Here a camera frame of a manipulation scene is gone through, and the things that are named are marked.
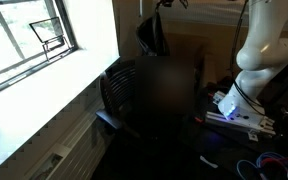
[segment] floor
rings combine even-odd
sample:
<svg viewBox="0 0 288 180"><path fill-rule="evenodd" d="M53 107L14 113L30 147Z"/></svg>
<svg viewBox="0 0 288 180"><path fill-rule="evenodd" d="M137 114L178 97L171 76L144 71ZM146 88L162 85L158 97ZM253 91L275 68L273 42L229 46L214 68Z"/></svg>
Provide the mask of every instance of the floor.
<svg viewBox="0 0 288 180"><path fill-rule="evenodd" d="M223 169L213 169L200 156L174 141L155 156L114 140L103 156L91 180L193 180L238 179Z"/></svg>

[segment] black bag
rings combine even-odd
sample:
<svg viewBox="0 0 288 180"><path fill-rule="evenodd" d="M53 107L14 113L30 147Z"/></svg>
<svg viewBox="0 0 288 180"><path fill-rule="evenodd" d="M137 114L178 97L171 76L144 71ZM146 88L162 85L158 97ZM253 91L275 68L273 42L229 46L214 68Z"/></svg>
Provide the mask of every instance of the black bag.
<svg viewBox="0 0 288 180"><path fill-rule="evenodd" d="M169 56L169 47L164 38L161 18L158 11L145 20L136 31L137 41L143 56Z"/></svg>

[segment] chair armrest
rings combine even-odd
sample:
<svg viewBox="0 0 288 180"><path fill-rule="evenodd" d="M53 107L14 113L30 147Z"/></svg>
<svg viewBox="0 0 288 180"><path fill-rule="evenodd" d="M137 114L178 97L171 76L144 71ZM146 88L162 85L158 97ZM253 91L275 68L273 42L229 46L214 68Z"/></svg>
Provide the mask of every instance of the chair armrest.
<svg viewBox="0 0 288 180"><path fill-rule="evenodd" d="M122 123L116 119L115 117L108 114L104 109L100 109L96 111L96 115L101 120L105 121L107 124L109 124L111 127L113 127L115 130L122 128Z"/></svg>

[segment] window sill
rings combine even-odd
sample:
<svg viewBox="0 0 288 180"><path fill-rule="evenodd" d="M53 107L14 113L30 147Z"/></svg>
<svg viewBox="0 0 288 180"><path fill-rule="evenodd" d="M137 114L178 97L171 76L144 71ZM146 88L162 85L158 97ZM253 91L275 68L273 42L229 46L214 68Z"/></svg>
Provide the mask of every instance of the window sill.
<svg viewBox="0 0 288 180"><path fill-rule="evenodd" d="M0 165L118 55L78 50L0 92Z"/></svg>

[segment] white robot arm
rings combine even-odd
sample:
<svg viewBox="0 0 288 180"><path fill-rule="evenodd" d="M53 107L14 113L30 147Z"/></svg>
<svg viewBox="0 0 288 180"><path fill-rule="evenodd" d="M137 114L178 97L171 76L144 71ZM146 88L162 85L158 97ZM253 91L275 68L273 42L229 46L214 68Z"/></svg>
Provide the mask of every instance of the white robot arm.
<svg viewBox="0 0 288 180"><path fill-rule="evenodd" d="M288 19L288 0L250 0L249 32L243 48L238 52L237 64L242 69L233 85L218 104L227 121L242 127L274 134L266 124L264 108L256 100L265 85L288 64L288 39L280 38Z"/></svg>

